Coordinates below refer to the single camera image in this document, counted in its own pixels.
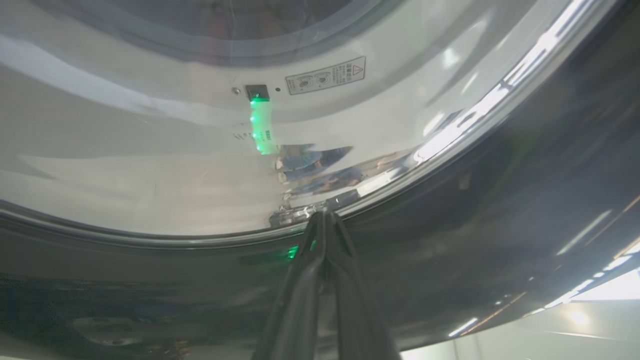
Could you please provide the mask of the white front-load washing machine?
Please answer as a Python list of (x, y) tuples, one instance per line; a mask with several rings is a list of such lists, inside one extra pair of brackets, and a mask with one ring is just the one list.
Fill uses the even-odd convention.
[(0, 0), (0, 208), (217, 236), (349, 207), (486, 129), (613, 3)]

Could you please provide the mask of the dark round washer door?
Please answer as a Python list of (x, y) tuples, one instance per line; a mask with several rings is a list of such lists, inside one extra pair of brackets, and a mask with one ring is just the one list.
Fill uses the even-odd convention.
[[(310, 218), (334, 213), (398, 351), (640, 266), (640, 0), (614, 0), (475, 136), (349, 206), (222, 235), (0, 208), (0, 358), (251, 360)], [(338, 360), (324, 262), (313, 360)]]

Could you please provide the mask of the warning label sticker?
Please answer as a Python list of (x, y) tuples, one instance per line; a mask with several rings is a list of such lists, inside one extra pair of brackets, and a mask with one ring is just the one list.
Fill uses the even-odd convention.
[(294, 96), (352, 84), (365, 77), (366, 57), (361, 56), (322, 69), (287, 76), (285, 80), (288, 93)]

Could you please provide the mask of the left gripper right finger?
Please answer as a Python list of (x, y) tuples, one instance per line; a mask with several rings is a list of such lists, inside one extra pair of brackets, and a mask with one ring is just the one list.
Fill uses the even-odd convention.
[(344, 222), (334, 212), (322, 212), (321, 219), (336, 298), (338, 360), (402, 360)]

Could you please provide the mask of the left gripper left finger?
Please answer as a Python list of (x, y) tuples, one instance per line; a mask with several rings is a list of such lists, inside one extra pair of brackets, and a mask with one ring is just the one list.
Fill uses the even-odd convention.
[(251, 360), (314, 360), (328, 225), (310, 218)]

